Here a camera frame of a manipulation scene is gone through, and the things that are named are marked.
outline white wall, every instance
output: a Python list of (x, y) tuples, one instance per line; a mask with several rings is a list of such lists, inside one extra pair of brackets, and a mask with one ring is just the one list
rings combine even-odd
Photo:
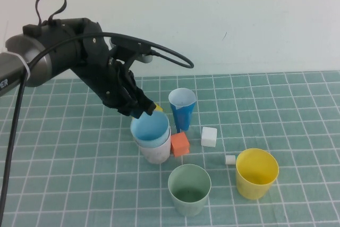
[[(7, 21), (5, 38), (37, 23), (34, 4), (0, 0), (0, 36)], [(41, 1), (42, 17), (60, 4)], [(58, 18), (82, 16), (195, 63), (194, 70), (163, 60), (138, 63), (132, 67), (137, 75), (340, 69), (340, 0), (68, 0)]]

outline cup rim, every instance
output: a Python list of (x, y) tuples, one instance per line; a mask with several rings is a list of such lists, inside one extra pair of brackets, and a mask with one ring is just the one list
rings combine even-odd
[[(166, 113), (164, 113), (163, 111), (158, 111), (158, 110), (154, 110), (154, 112), (159, 112), (159, 113), (162, 113), (162, 114), (165, 115), (165, 117), (166, 117), (166, 119), (167, 119), (167, 122), (168, 122), (168, 126), (167, 126), (166, 130), (169, 129), (170, 132), (171, 132), (169, 117), (166, 115)], [(155, 140), (159, 139), (160, 137), (162, 137), (162, 136), (164, 135), (164, 134), (163, 134), (163, 135), (161, 135), (159, 138), (156, 138), (156, 139), (154, 139), (154, 140), (143, 140), (143, 139), (139, 139), (139, 138), (137, 138), (137, 137), (135, 136), (135, 133), (132, 131), (132, 125), (133, 125), (134, 122), (136, 122), (135, 118), (133, 118), (133, 119), (131, 120), (131, 123), (130, 123), (130, 132), (131, 132), (131, 134), (132, 134), (134, 140), (136, 141), (136, 143), (137, 143), (138, 145), (139, 145), (139, 143), (137, 142), (137, 139), (138, 139), (139, 141), (141, 141), (142, 143), (147, 144), (147, 143), (149, 143), (149, 142), (151, 142), (151, 141), (155, 141)]]
[[(198, 168), (204, 170), (204, 172), (207, 174), (207, 176), (208, 176), (208, 178), (209, 178), (209, 182), (210, 182), (210, 187), (209, 187), (209, 191), (207, 192), (207, 194), (206, 194), (203, 198), (201, 198), (200, 200), (197, 200), (197, 201), (194, 201), (194, 202), (185, 202), (185, 201), (182, 201), (182, 200), (180, 200), (180, 199), (177, 199), (176, 196), (170, 191), (170, 187), (169, 187), (169, 179), (170, 179), (171, 174), (172, 174), (175, 170), (177, 170), (177, 169), (179, 169), (179, 168), (181, 168), (181, 167), (183, 167), (183, 166), (188, 166), (188, 165), (195, 166), (195, 167), (198, 167)], [(196, 164), (183, 164), (183, 165), (181, 165), (181, 166), (176, 167), (176, 168), (170, 173), (169, 178), (168, 178), (168, 191), (170, 192), (170, 194), (172, 195), (173, 198), (175, 198), (177, 201), (179, 201), (179, 202), (181, 202), (181, 203), (185, 203), (185, 204), (188, 204), (188, 205), (192, 205), (192, 204), (194, 204), (194, 203), (198, 203), (198, 202), (200, 202), (200, 201), (203, 201), (207, 196), (209, 196), (209, 193), (210, 193), (210, 191), (211, 191), (211, 178), (210, 178), (210, 175), (208, 174), (208, 172), (207, 172), (205, 169), (203, 169), (203, 168), (202, 168), (201, 166), (199, 166), (199, 165), (196, 165)]]
[(169, 100), (170, 104), (172, 104), (172, 105), (174, 105), (174, 106), (176, 106), (176, 107), (179, 107), (179, 106), (175, 105), (174, 103), (172, 103), (172, 100), (170, 100), (170, 95), (173, 94), (173, 93), (175, 93), (175, 91), (178, 91), (178, 90), (187, 90), (187, 91), (190, 91), (190, 93), (191, 93), (193, 96), (195, 96), (195, 101), (194, 101), (194, 102), (191, 102), (191, 103), (189, 103), (189, 104), (186, 104), (186, 105), (183, 105), (183, 106), (180, 106), (180, 107), (190, 106), (190, 105), (192, 105), (193, 103), (195, 103), (195, 102), (197, 101), (197, 96), (196, 96), (196, 94), (195, 94), (191, 89), (181, 87), (181, 88), (174, 89), (174, 90), (172, 90), (172, 91), (169, 93), (168, 100)]
[(157, 148), (165, 145), (170, 137), (171, 137), (171, 129), (169, 130), (169, 135), (168, 135), (167, 139), (163, 142), (163, 144), (161, 144), (160, 146), (157, 146), (157, 147), (143, 147), (140, 144), (138, 144), (138, 142), (136, 140), (134, 140), (134, 141), (136, 142), (137, 146), (139, 146), (140, 148), (143, 148), (143, 149), (157, 149)]
[(272, 181), (268, 182), (268, 183), (265, 183), (265, 184), (252, 183), (252, 182), (248, 181), (247, 179), (245, 179), (245, 178), (243, 177), (243, 175), (240, 174), (239, 169), (237, 168), (237, 161), (239, 160), (239, 157), (237, 157), (237, 158), (236, 158), (235, 168), (236, 168), (237, 173), (240, 175), (240, 177), (241, 177), (245, 182), (247, 182), (247, 183), (249, 183), (249, 184), (251, 184), (251, 185), (254, 185), (254, 186), (259, 186), (259, 187), (267, 186), (267, 185), (273, 183), (273, 182), (277, 179), (277, 177), (278, 177), (278, 175), (279, 175), (279, 172), (280, 172), (280, 168), (279, 168), (279, 165), (278, 165), (278, 163), (277, 163), (275, 157), (274, 157), (273, 155), (271, 155), (269, 152), (267, 152), (266, 150), (263, 150), (263, 149), (260, 149), (260, 148), (248, 148), (248, 149), (246, 149), (246, 150), (243, 150), (243, 151), (239, 154), (239, 156), (240, 156), (243, 152), (245, 152), (245, 151), (247, 151), (247, 150), (258, 150), (258, 151), (262, 151), (262, 152), (265, 152), (266, 154), (270, 155), (270, 156), (272, 157), (272, 159), (274, 159), (274, 161), (275, 161), (275, 163), (276, 163), (276, 165), (277, 165), (277, 174), (276, 174), (275, 178), (274, 178)]

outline light blue cup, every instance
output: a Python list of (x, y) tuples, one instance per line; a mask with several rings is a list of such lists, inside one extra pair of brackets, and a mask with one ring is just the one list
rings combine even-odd
[(139, 119), (132, 119), (130, 128), (137, 144), (144, 148), (161, 146), (170, 133), (169, 119), (159, 111), (154, 111), (152, 115), (143, 113)]
[(170, 92), (169, 102), (174, 115), (177, 133), (187, 131), (190, 126), (193, 108), (197, 98), (195, 93), (187, 88), (178, 88)]

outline cup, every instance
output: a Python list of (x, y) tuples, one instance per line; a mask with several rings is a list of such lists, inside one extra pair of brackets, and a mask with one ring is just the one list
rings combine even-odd
[(168, 117), (159, 111), (152, 115), (143, 113), (139, 119), (132, 119), (130, 129), (137, 144), (144, 148), (161, 146), (171, 130)]
[(181, 130), (187, 131), (189, 129), (196, 101), (195, 93), (187, 88), (178, 88), (170, 92), (169, 102), (174, 115), (177, 133), (180, 133)]
[(169, 132), (168, 138), (166, 139), (165, 143), (163, 143), (161, 146), (155, 148), (145, 148), (139, 146), (139, 149), (149, 163), (161, 164), (169, 158), (170, 147), (171, 147), (171, 133)]
[(250, 148), (236, 159), (236, 188), (247, 199), (259, 199), (271, 187), (279, 173), (275, 158), (268, 152)]
[(177, 211), (184, 216), (195, 216), (208, 200), (211, 180), (200, 166), (185, 164), (171, 172), (168, 188)]

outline white cube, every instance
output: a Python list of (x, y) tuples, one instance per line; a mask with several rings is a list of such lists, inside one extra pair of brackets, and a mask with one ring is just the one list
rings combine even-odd
[(225, 156), (225, 164), (226, 165), (235, 165), (236, 164), (236, 155), (226, 155)]
[(215, 147), (217, 138), (217, 129), (210, 127), (203, 127), (202, 130), (202, 146)]

